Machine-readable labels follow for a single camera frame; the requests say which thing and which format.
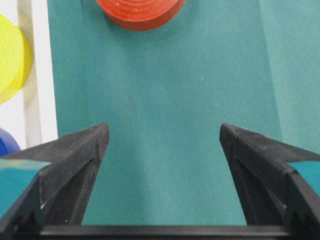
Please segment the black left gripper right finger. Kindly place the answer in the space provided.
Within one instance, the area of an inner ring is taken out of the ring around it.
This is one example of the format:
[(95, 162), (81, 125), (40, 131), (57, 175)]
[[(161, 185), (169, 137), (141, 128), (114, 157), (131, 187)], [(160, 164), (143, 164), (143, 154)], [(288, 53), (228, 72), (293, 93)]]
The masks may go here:
[(302, 240), (320, 237), (320, 156), (223, 123), (219, 130), (246, 223), (286, 226)]

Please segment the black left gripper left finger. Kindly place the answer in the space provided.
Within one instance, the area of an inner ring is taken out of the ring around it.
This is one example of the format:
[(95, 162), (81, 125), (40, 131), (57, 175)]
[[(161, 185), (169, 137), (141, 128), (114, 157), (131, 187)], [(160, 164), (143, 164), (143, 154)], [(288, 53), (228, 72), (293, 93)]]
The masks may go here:
[(0, 160), (0, 237), (24, 227), (79, 225), (110, 139), (107, 123)]

